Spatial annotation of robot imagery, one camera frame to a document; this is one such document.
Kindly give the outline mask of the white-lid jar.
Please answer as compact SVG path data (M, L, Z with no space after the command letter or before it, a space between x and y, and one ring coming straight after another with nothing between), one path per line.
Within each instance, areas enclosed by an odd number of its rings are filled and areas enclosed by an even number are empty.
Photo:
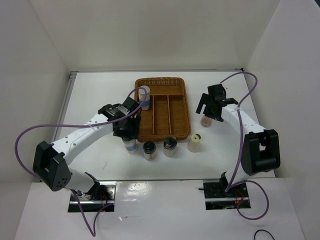
M122 142L124 144L125 149L129 154L133 154L137 151L138 145L137 141L134 138L123 137Z

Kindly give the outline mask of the pink-lid spice jar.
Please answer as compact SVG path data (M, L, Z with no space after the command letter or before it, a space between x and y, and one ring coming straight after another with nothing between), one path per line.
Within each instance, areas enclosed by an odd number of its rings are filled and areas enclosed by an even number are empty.
M202 116L201 120L200 120L200 124L205 127L208 128L212 125L212 119L210 117L207 117L205 115Z

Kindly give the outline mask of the black-cap spice jar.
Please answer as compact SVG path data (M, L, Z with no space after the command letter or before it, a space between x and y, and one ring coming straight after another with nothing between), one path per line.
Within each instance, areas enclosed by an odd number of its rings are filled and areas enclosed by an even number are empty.
M163 154L172 157L177 152L178 141L174 136L168 136L163 142Z
M147 161L153 161L157 157L157 146L153 141L146 141L143 144L143 155Z

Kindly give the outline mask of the silver-lid jar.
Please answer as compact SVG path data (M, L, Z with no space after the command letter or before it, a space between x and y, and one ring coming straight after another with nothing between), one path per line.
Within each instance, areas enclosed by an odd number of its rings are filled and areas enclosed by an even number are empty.
M150 88L146 85L143 85L138 90L138 99L139 103L143 103L141 110L147 111L150 108Z

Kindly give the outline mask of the yellow-lid spice jar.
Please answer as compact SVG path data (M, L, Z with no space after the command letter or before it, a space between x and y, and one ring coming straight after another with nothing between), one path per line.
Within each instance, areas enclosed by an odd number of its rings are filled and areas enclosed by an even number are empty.
M187 149L190 152L197 152L201 142L201 135L198 133L194 133L191 135L189 142L187 143Z

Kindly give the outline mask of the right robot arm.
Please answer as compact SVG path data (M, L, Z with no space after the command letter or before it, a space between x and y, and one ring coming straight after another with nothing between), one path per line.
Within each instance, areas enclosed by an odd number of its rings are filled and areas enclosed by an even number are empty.
M203 93L196 113L219 122L227 122L240 134L238 159L234 170L221 174L219 191L231 196L236 183L250 180L258 173L267 173L280 167L279 135L255 122L234 98L228 98L222 84L211 85Z

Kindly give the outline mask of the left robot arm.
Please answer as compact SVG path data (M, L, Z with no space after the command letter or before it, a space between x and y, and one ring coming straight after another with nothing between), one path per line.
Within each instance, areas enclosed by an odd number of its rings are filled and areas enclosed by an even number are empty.
M52 143L42 141L35 150L33 172L53 191L81 192L88 200L105 197L108 189L92 174L69 167L72 161L100 138L113 134L125 140L138 137L141 115L133 113L137 104L107 104L85 125Z

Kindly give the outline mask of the brown wicker divided basket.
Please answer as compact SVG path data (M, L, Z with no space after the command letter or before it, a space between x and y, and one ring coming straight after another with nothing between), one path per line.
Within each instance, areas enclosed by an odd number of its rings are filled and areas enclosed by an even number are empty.
M141 117L137 140L162 142L169 136L185 140L191 134L191 121L185 81L180 77L147 77L135 81L136 88L150 89L148 110Z

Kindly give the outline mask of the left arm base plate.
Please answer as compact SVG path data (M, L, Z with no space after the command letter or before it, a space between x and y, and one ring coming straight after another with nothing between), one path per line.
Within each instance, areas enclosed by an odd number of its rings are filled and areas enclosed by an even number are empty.
M102 210L102 212L114 212L116 182L101 181L100 184L104 189L101 192L96 193L94 197L90 197L81 191L76 191L76 195L84 213L97 213L100 210Z

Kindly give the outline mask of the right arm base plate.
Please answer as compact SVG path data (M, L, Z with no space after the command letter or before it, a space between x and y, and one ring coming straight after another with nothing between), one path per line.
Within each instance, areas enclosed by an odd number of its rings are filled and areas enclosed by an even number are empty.
M203 186L198 188L204 194L205 209L209 210L233 210L250 209L249 193L247 185L242 183L224 192L217 181L204 181Z

